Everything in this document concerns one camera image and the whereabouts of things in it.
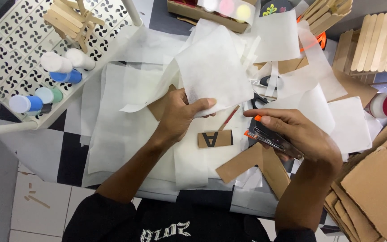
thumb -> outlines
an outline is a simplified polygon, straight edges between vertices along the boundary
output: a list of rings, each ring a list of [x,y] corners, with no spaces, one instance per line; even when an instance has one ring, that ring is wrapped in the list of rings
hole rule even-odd
[[[189,108],[189,112],[192,115],[195,115],[199,111],[211,108],[216,104],[216,102],[216,98],[201,98],[196,102],[189,104],[187,107]]]
[[[276,131],[277,133],[284,134],[286,136],[290,136],[293,131],[293,126],[283,122],[279,118],[273,118],[270,116],[262,116],[261,124],[271,129],[272,131]]]

person's left hand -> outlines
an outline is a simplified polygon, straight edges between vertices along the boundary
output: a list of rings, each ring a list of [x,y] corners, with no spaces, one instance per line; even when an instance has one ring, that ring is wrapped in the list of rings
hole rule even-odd
[[[152,137],[165,143],[179,142],[185,136],[196,113],[209,109],[215,104],[215,98],[201,98],[189,104],[184,88],[170,92],[164,114]]]

person's right hand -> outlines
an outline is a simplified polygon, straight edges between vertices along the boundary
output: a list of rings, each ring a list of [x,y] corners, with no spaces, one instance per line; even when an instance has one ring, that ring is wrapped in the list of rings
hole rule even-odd
[[[262,116],[261,124],[285,135],[290,143],[313,161],[342,163],[341,152],[334,140],[297,109],[250,109],[244,116]]]

stack of cardboard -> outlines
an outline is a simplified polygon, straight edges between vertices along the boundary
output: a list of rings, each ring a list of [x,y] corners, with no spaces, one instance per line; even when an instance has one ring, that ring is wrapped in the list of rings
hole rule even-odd
[[[387,126],[344,164],[325,208],[352,242],[387,241]]]

hand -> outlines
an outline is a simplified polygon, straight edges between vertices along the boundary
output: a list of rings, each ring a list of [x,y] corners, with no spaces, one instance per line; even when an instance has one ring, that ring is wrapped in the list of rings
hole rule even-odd
[[[196,113],[209,109],[215,104],[214,98],[201,98],[189,104],[184,88],[170,92],[164,114],[152,137],[169,142],[171,145],[179,142],[185,136]]]
[[[250,109],[244,116],[262,116],[261,124],[285,135],[292,145],[313,161],[342,162],[340,149],[331,137],[297,109]]]

